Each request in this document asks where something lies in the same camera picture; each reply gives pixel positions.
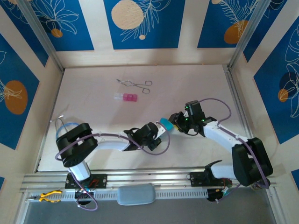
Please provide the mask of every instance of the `white work surface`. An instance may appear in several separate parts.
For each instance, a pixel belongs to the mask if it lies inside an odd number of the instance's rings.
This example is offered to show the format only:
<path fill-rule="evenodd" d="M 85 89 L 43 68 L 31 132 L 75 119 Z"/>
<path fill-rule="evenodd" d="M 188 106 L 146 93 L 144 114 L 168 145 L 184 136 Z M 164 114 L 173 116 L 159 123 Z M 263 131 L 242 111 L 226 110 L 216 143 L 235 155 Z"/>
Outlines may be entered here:
<path fill-rule="evenodd" d="M 116 79 L 137 84 L 150 80 L 153 85 L 149 87 L 150 94 L 146 95 L 142 89 L 126 87 Z M 115 92 L 138 94 L 138 101 L 115 100 Z M 228 103 L 233 114 L 223 125 L 244 135 L 222 65 L 66 69 L 52 119 L 63 114 L 65 123 L 89 123 L 93 133 L 119 133 L 159 121 L 161 117 L 169 118 L 175 112 L 184 111 L 185 103 L 204 98 L 219 98 Z M 206 101 L 201 105 L 207 117 L 221 119 L 228 115 L 227 108 L 217 101 Z M 66 170 L 62 162 L 54 158 L 58 153 L 55 133 L 54 123 L 51 123 L 39 171 Z M 163 135 L 162 141 L 154 153 L 165 149 L 167 136 Z M 173 129 L 170 148 L 163 155 L 152 156 L 141 150 L 98 150 L 85 161 L 90 169 L 135 169 L 204 166 L 218 159 L 230 158 L 231 155 L 212 140 L 200 135 L 187 136 Z"/>

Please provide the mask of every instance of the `beige circle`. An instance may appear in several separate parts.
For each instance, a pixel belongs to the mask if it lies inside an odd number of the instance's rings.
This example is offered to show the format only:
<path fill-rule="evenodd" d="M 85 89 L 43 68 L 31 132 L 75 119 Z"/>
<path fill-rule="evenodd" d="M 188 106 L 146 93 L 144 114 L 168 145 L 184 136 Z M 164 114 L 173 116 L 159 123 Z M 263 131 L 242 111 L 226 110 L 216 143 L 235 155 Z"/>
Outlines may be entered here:
<path fill-rule="evenodd" d="M 112 20 L 120 29 L 134 29 L 143 21 L 143 12 L 132 0 L 119 1 L 111 11 Z"/>
<path fill-rule="evenodd" d="M 140 36 L 139 36 L 139 39 L 140 39 L 140 40 L 144 40 L 144 39 L 145 39 L 145 35 L 140 35 Z"/>
<path fill-rule="evenodd" d="M 9 2 L 13 3 L 13 4 L 17 4 L 17 0 L 8 0 Z"/>
<path fill-rule="evenodd" d="M 211 2 L 216 5 L 216 4 L 219 4 L 220 2 L 222 2 L 222 0 L 211 0 Z"/>

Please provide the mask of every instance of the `yellow pliers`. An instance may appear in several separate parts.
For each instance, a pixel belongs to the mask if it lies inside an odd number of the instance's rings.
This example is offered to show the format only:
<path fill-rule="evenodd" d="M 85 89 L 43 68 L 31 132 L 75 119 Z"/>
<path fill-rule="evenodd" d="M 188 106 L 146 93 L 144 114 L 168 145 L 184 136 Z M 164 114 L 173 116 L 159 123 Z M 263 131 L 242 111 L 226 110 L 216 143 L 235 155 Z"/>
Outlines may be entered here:
<path fill-rule="evenodd" d="M 45 198 L 47 196 L 50 196 L 50 195 L 53 195 L 53 194 L 62 194 L 62 191 L 60 190 L 54 190 L 54 191 L 50 191 L 46 194 L 41 194 L 40 196 L 32 196 L 32 197 L 28 197 L 26 199 L 28 200 L 39 200 L 40 202 L 42 201 L 47 201 L 47 202 L 51 202 L 51 203 L 57 203 L 57 202 L 60 202 L 60 200 L 51 200 L 51 199 L 48 199 L 48 198 Z"/>

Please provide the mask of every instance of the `small plastic container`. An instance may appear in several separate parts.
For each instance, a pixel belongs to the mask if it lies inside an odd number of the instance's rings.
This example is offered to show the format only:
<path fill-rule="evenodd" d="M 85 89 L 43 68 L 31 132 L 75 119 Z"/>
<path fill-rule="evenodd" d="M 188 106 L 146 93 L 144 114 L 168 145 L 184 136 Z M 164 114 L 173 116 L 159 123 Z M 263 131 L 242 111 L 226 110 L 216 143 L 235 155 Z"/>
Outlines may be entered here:
<path fill-rule="evenodd" d="M 128 94 L 128 93 L 115 93 L 114 99 L 119 99 L 123 101 L 137 101 L 137 94 Z"/>

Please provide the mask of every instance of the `orange circle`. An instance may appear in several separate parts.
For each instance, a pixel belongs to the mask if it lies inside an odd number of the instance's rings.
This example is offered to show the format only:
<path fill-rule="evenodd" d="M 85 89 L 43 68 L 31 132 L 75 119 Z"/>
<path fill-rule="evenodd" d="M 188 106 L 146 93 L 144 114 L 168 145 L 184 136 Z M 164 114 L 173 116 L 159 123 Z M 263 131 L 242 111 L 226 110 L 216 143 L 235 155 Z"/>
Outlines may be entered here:
<path fill-rule="evenodd" d="M 60 29 L 52 29 L 51 33 L 53 36 L 55 36 L 56 38 L 60 38 L 62 37 L 63 33 L 61 32 Z"/>
<path fill-rule="evenodd" d="M 4 89 L 4 92 L 7 94 L 4 98 L 6 108 L 13 114 L 20 115 L 24 113 L 28 102 L 26 87 L 19 81 L 10 81 L 5 87 L 9 89 Z"/>
<path fill-rule="evenodd" d="M 278 99 L 281 101 L 281 102 L 285 102 L 287 99 L 288 99 L 288 91 L 286 89 L 281 89 L 279 92 L 278 92 Z"/>
<path fill-rule="evenodd" d="M 248 23 L 247 20 L 241 20 L 240 22 L 230 26 L 225 31 L 224 41 L 229 44 L 238 43 L 245 27 L 247 26 L 247 23 Z"/>

